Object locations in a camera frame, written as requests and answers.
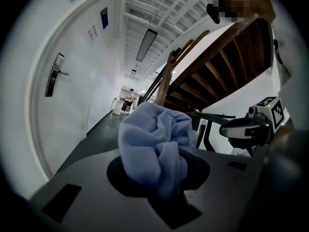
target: gray floor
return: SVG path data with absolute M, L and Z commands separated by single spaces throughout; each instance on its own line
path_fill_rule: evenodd
M 66 169 L 74 162 L 88 156 L 103 153 L 118 148 L 118 132 L 121 121 L 126 115 L 104 117 L 72 151 L 58 172 Z

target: lever handle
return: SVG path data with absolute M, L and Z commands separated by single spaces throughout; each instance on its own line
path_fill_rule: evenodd
M 57 72 L 60 73 L 60 74 L 69 75 L 69 73 L 63 72 L 62 70 L 60 70 L 60 69 L 58 69 L 58 68 L 56 68 L 56 67 L 54 67 L 54 70 L 57 71 Z

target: wall sign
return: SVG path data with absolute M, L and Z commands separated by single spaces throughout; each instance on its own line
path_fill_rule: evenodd
M 102 20 L 103 29 L 106 29 L 106 27 L 108 26 L 107 7 L 101 11 L 101 20 Z
M 95 25 L 92 25 L 91 29 L 88 30 L 88 35 L 91 41 L 94 41 L 94 39 L 98 36 L 98 32 Z

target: white door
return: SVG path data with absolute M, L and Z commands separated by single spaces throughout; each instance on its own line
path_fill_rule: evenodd
M 52 50 L 44 68 L 37 123 L 42 152 L 53 174 L 85 138 L 96 75 L 104 54 L 115 39 L 114 3 L 115 0 L 101 0 L 73 22 Z M 100 12 L 105 8 L 108 8 L 109 25 L 103 29 Z M 64 56 L 60 69 L 69 76 L 58 74 L 52 97 L 45 97 L 58 53 Z

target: white ceiling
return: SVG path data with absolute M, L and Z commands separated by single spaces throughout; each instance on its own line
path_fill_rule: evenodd
M 123 88 L 133 88 L 137 92 L 147 90 L 152 83 L 149 76 L 165 65 L 172 50 L 183 47 L 190 39 L 195 40 L 204 30 L 212 32 L 225 26 L 226 23 L 214 24 L 206 13 L 207 4 L 213 1 L 126 0 Z M 147 29 L 155 30 L 158 35 L 143 62 L 139 62 L 136 56 Z M 136 79 L 128 78 L 132 69 L 136 70 Z

